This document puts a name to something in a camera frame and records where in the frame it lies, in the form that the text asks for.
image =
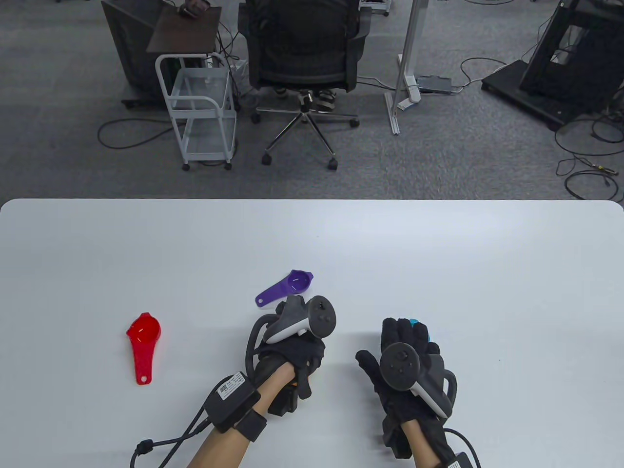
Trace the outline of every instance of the chair base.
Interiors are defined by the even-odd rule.
[[[327,148],[327,151],[329,152],[329,154],[331,154],[331,159],[329,160],[329,163],[327,164],[327,168],[330,170],[336,170],[338,169],[338,161],[336,160],[336,157],[335,157],[336,153],[331,148],[329,142],[327,141],[327,139],[321,132],[321,129],[319,129],[318,125],[316,124],[315,118],[330,117],[332,119],[349,120],[349,124],[351,125],[352,128],[359,127],[359,119],[357,115],[335,114],[334,112],[326,112],[323,110],[313,110],[313,109],[310,109],[308,105],[302,105],[300,110],[282,110],[282,109],[269,109],[268,107],[257,107],[255,112],[251,115],[251,121],[254,124],[260,123],[260,120],[261,120],[260,114],[265,113],[265,112],[272,113],[272,114],[294,115],[293,120],[291,120],[289,124],[273,139],[273,141],[269,144],[269,146],[266,147],[265,154],[264,156],[262,156],[262,164],[266,166],[269,166],[272,163],[272,158],[269,152],[275,147],[275,145],[282,138],[284,138],[295,127],[297,123],[304,122],[304,123],[310,124],[310,128],[312,129],[312,131],[316,135],[318,135],[318,137],[323,142],[323,145],[325,145],[325,148]]]

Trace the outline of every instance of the black glove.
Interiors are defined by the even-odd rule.
[[[295,368],[295,381],[299,398],[305,400],[312,395],[308,377],[321,366],[325,351],[323,340],[307,331],[301,336],[295,334],[273,344],[260,343],[254,354],[258,355],[256,367],[256,381],[268,378],[268,372],[273,373],[285,362]]]
[[[429,354],[440,354],[440,347],[436,343],[429,342],[427,327],[417,323],[412,327],[408,319],[387,318],[383,322],[381,330],[381,352],[391,344],[407,343],[418,353],[421,364],[426,368],[431,367]],[[436,413],[420,397],[416,397],[410,391],[397,391],[386,383],[381,375],[377,359],[366,351],[358,351],[356,354],[359,366],[373,382],[374,390],[379,395],[387,417],[383,421],[384,442],[387,447],[392,447],[397,458],[409,458],[411,450],[401,429],[401,424],[416,420],[421,430],[443,463],[449,463],[455,458],[453,450],[446,442],[442,421]]]

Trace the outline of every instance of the purple measuring spoon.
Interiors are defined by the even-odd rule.
[[[256,305],[264,307],[268,303],[285,298],[288,295],[301,294],[310,287],[312,278],[314,278],[312,273],[292,270],[286,278],[256,296]]]

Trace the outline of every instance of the dark wooden tabletop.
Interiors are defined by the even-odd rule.
[[[147,52],[155,54],[208,54],[214,52],[221,7],[208,8],[199,18],[180,16],[163,8]]]

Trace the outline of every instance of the shoe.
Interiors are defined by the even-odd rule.
[[[334,102],[336,102],[336,93],[331,89],[324,89],[318,93],[314,93],[316,99],[314,100],[317,110],[324,110],[325,112],[331,112],[336,108]]]
[[[273,88],[273,91],[275,91],[275,94],[277,94],[279,99],[286,99],[288,97],[286,88]]]

